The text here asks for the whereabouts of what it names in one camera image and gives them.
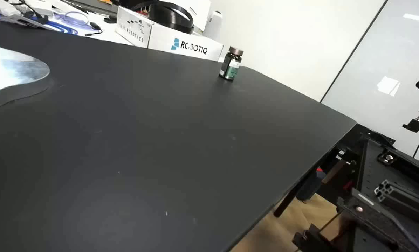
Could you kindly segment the white Robotiq cardboard box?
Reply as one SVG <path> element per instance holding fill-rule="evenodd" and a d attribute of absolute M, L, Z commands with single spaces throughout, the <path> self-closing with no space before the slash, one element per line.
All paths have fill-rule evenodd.
<path fill-rule="evenodd" d="M 217 61 L 223 51 L 217 40 L 160 25 L 124 7 L 117 8 L 115 32 L 133 46 L 189 57 Z"/>

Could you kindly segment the black aluminium frame structure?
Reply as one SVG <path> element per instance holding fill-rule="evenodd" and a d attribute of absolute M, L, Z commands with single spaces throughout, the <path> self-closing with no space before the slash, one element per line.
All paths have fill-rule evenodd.
<path fill-rule="evenodd" d="M 323 194 L 335 215 L 298 231 L 300 252 L 419 252 L 419 161 L 395 141 L 354 126 L 274 210 Z"/>

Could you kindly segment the black round object on box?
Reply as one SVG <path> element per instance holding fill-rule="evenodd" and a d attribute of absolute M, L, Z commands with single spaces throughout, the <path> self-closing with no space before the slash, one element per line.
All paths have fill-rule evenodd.
<path fill-rule="evenodd" d="M 174 2 L 154 1 L 148 15 L 153 21 L 185 33 L 193 29 L 192 14 Z"/>

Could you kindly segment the white cylindrical container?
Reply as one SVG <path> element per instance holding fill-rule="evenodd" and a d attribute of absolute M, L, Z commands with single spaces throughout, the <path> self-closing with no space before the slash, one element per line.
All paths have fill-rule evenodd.
<path fill-rule="evenodd" d="M 210 39 L 216 39 L 221 29 L 221 25 L 223 25 L 223 14 L 218 9 L 216 9 L 210 14 L 207 19 L 204 35 Z"/>

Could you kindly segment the small dark green bottle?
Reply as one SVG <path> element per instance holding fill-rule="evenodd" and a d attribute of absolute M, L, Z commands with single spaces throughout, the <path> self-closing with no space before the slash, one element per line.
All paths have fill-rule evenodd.
<path fill-rule="evenodd" d="M 244 50 L 241 47 L 230 46 L 221 63 L 218 75 L 223 79 L 232 81 L 238 72 L 242 61 Z"/>

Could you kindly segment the blue and white clutter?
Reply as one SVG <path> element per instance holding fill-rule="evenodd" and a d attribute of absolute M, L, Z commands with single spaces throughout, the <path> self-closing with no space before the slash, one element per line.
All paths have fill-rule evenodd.
<path fill-rule="evenodd" d="M 102 32 L 85 12 L 61 9 L 47 0 L 0 0 L 0 21 L 78 36 Z"/>

